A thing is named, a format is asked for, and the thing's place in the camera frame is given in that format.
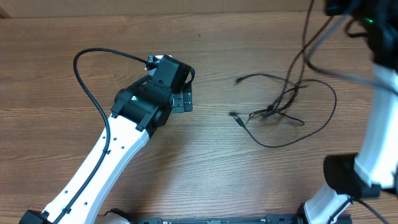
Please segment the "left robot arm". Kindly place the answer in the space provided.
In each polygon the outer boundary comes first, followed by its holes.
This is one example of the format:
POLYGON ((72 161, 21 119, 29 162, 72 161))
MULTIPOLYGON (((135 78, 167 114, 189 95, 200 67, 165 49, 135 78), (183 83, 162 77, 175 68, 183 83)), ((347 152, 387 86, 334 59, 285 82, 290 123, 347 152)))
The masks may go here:
POLYGON ((173 113, 191 112, 195 70, 170 55, 149 55, 148 75, 119 90, 100 138, 65 188, 21 223, 132 223, 116 208, 100 208, 131 159, 173 113))

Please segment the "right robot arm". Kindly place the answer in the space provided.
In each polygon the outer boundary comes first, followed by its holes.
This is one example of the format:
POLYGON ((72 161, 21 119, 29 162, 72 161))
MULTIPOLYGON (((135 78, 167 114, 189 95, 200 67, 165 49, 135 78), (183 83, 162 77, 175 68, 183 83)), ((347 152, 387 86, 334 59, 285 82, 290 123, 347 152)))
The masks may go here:
POLYGON ((382 191, 397 193, 397 1, 326 1, 325 14, 339 18, 308 51, 307 66, 373 87, 373 106, 360 151, 326 156, 325 183, 300 207, 298 223, 340 223, 339 215, 353 202, 376 198, 382 191), (364 29, 350 36, 365 38, 372 51, 373 80, 318 68, 310 61, 348 16, 364 29))

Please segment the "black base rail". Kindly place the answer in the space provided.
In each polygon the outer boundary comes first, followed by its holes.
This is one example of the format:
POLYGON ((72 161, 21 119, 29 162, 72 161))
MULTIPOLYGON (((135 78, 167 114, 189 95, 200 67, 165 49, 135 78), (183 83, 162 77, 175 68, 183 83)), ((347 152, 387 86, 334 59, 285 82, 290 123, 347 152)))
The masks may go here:
POLYGON ((265 217, 235 217, 235 218, 140 218, 134 219, 118 208, 108 210, 98 217, 95 223, 126 223, 126 224, 304 224, 301 216, 295 214, 270 214, 265 217))

